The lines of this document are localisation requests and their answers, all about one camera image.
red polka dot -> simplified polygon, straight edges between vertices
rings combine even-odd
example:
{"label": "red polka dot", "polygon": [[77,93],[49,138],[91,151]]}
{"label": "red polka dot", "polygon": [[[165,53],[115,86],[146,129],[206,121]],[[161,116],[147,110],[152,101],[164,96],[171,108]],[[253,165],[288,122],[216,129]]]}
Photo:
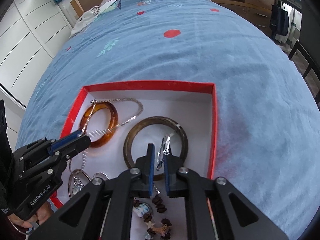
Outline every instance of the red polka dot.
{"label": "red polka dot", "polygon": [[163,34],[163,36],[166,38],[173,38],[173,37],[178,36],[180,34],[181,34],[181,31],[179,31],[179,30],[168,30]]}

blue blanket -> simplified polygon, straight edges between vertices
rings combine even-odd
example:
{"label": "blue blanket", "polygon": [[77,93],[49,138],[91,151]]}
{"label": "blue blanket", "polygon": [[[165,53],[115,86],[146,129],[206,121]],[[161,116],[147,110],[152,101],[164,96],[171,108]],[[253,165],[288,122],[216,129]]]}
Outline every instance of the blue blanket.
{"label": "blue blanket", "polygon": [[119,0],[56,55],[24,115],[17,148],[59,138],[84,85],[125,80],[217,85],[216,176],[225,176],[290,239],[313,218],[320,113],[271,39],[210,0]]}

drawer handle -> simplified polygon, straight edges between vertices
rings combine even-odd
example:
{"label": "drawer handle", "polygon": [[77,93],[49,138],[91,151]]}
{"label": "drawer handle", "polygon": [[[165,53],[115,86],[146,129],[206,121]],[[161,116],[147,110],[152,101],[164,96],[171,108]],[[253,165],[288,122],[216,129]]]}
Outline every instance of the drawer handle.
{"label": "drawer handle", "polygon": [[263,16],[263,17],[267,17],[268,18],[268,16],[267,15],[263,15],[263,14],[261,14],[261,13],[256,13],[257,15],[260,15],[260,16]]}

brown bangle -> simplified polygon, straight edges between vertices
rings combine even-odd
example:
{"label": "brown bangle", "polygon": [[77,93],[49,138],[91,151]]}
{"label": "brown bangle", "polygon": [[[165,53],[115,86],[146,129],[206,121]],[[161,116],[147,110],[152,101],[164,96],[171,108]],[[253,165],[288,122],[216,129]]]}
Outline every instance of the brown bangle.
{"label": "brown bangle", "polygon": [[[92,111],[93,106],[90,106],[84,113],[81,122],[80,122],[80,126],[79,129],[82,129],[85,125],[85,122],[88,120],[90,112]],[[95,106],[95,109],[92,112],[92,115],[97,112],[100,109],[109,109],[110,111],[110,123],[108,126],[108,129],[112,129],[114,128],[117,124],[118,124],[118,112],[115,108],[115,106],[109,102],[103,102],[103,103],[97,103]],[[112,131],[111,133],[107,133],[104,134],[100,139],[91,142],[90,147],[92,148],[98,148],[104,144],[106,144],[113,136],[113,134],[115,133],[115,131]]]}
{"label": "brown bangle", "polygon": [[[131,154],[131,146],[132,142],[137,135],[138,132],[140,132],[143,128],[152,125],[152,124],[163,124],[165,126],[168,126],[172,128],[179,136],[181,139],[181,153],[180,153],[180,159],[185,162],[187,155],[188,155],[188,138],[183,130],[183,128],[174,120],[168,118],[168,117],[163,117],[163,116],[153,116],[146,118],[140,122],[138,122],[128,133],[125,141],[124,141],[124,146],[123,146],[123,157],[125,164],[129,169],[133,168],[135,166],[135,163],[132,159],[132,154]],[[164,174],[158,174],[153,177],[153,180],[161,180],[164,177]]]}

wooden chair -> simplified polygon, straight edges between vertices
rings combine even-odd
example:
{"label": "wooden chair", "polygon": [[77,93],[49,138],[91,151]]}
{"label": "wooden chair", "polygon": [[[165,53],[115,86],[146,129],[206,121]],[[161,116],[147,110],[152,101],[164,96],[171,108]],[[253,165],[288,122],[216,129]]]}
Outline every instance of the wooden chair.
{"label": "wooden chair", "polygon": [[[293,55],[295,54],[295,52],[299,50],[301,52],[301,54],[303,55],[303,57],[306,59],[306,61],[309,63],[306,71],[303,73],[302,77],[303,79],[305,79],[305,77],[308,75],[308,73],[310,72],[311,69],[313,69],[313,71],[315,72],[317,78],[320,80],[320,67],[318,66],[318,64],[312,59],[312,57],[309,55],[309,53],[304,49],[304,47],[301,45],[301,43],[299,42],[299,40],[296,41],[296,43],[294,44],[290,54],[289,54],[289,59],[291,60],[291,58],[293,57]],[[317,93],[316,97],[315,97],[315,101],[316,104],[318,105],[320,103],[320,91]]]}

